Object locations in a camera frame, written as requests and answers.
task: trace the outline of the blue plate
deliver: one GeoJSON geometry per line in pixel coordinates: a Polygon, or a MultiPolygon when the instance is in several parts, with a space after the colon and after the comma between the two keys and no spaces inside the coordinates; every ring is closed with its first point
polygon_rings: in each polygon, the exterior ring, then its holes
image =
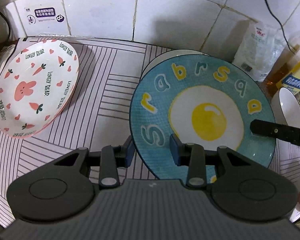
{"type": "MultiPolygon", "coordinates": [[[[188,167],[177,167],[170,153],[172,133],[207,150],[226,145],[268,167],[276,140],[252,135],[254,119],[274,122],[258,85],[236,66],[206,55],[161,62],[142,78],[130,105],[137,152],[159,179],[186,180],[188,167]]],[[[216,179],[213,166],[207,166],[207,179],[216,179]]]]}

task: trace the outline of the plastic bag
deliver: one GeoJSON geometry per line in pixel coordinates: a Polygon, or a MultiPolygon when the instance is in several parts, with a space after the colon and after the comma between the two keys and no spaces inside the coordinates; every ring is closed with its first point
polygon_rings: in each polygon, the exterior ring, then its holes
{"type": "Polygon", "coordinates": [[[254,81],[262,82],[284,46],[281,30],[263,23],[250,23],[232,63],[244,70],[254,81]]]}

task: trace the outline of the white bowl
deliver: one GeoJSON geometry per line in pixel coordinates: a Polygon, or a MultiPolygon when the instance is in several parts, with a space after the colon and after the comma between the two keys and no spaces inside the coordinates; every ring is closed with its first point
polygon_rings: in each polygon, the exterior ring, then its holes
{"type": "Polygon", "coordinates": [[[67,42],[38,42],[20,52],[0,76],[0,129],[15,138],[47,127],[74,91],[79,59],[67,42]]]}
{"type": "Polygon", "coordinates": [[[280,88],[271,100],[276,123],[300,128],[300,106],[287,88],[280,88]]]}

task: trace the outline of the fried egg design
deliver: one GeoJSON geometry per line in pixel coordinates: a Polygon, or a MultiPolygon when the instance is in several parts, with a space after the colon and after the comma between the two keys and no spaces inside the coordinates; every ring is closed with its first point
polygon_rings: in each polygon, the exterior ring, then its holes
{"type": "Polygon", "coordinates": [[[216,150],[225,145],[236,150],[244,126],[235,102],[224,92],[195,86],[180,92],[170,105],[169,122],[182,142],[216,150]]]}

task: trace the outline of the egg yolk design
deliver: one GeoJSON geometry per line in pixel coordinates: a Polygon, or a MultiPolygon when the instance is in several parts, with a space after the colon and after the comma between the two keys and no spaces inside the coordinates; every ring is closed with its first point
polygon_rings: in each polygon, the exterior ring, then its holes
{"type": "Polygon", "coordinates": [[[214,104],[203,103],[192,112],[192,126],[197,135],[206,141],[220,138],[227,128],[227,119],[214,104]]]}

